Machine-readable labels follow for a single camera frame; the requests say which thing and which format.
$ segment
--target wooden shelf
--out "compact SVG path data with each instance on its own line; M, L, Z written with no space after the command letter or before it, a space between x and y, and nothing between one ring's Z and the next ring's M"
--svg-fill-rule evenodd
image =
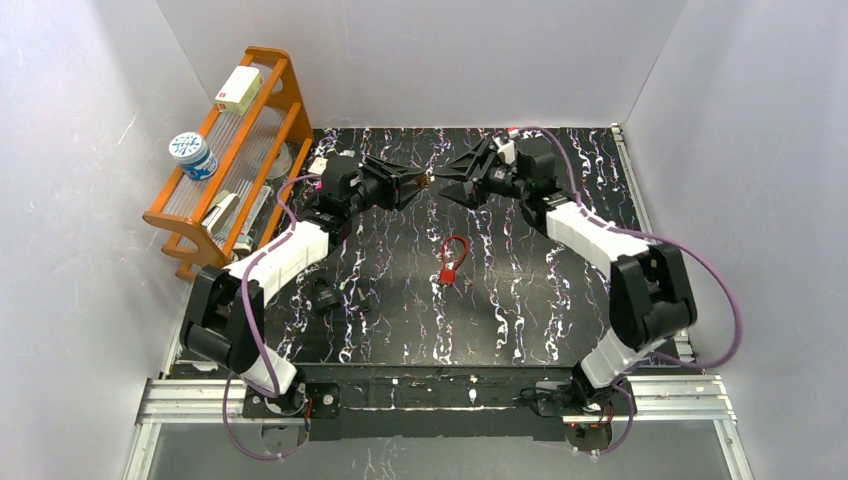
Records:
M265 84L244 115L221 113L213 106L197 130L218 156L215 175L198 182L175 167L142 215L147 223L172 232L162 252L184 261L176 274L188 281L194 280L200 267L222 267L230 262L233 246L280 149L286 144L299 145L289 173L289 178L294 178L314 140L289 55L283 50L250 47L239 65L258 68ZM221 190L237 193L240 201L221 232L210 236L200 222ZM290 194L291 188L283 192L283 201L288 201ZM257 248L271 239L281 216L282 208L277 205Z

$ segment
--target small carton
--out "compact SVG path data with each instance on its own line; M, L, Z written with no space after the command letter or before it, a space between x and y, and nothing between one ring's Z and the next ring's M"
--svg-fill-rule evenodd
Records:
M262 86L262 72L254 67L238 66L215 96L218 110L243 115Z

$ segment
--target gray floor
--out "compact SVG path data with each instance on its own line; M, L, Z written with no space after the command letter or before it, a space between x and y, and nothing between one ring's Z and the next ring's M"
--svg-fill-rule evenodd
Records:
M256 425L234 426L262 452ZM281 448L294 444L284 432ZM283 463L252 460L221 425L163 425L150 478L293 479L729 479L713 422L637 422L630 438L597 463L529 438L371 438L313 442Z

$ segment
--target marble pattern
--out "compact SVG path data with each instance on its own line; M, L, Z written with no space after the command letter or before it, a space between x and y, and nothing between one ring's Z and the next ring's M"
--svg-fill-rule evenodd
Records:
M491 130L330 129L316 132L316 153L344 150L435 168ZM555 130L580 178L587 206L638 228L612 132ZM567 184L565 164L558 175ZM371 209L323 262L291 282L266 309L269 345L290 361L388 365L571 366L607 328L606 285L581 257L536 233L517 204L491 196L477 211L436 195L436 180L403 211ZM298 192L302 202L307 186ZM435 281L449 235L470 244L453 288ZM449 258L460 252L458 243ZM325 316L309 300L316 274L328 277L345 308Z

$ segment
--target gray wall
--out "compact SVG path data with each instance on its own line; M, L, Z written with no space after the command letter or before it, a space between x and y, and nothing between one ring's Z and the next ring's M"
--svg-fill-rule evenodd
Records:
M0 4L0 477L120 478L187 286L141 220L210 102L154 0Z
M746 332L719 369L757 478L844 478L848 3L693 1L626 124L657 231L713 259ZM705 279L692 338L727 346Z
M159 0L207 94L292 55L313 125L621 122L685 0Z

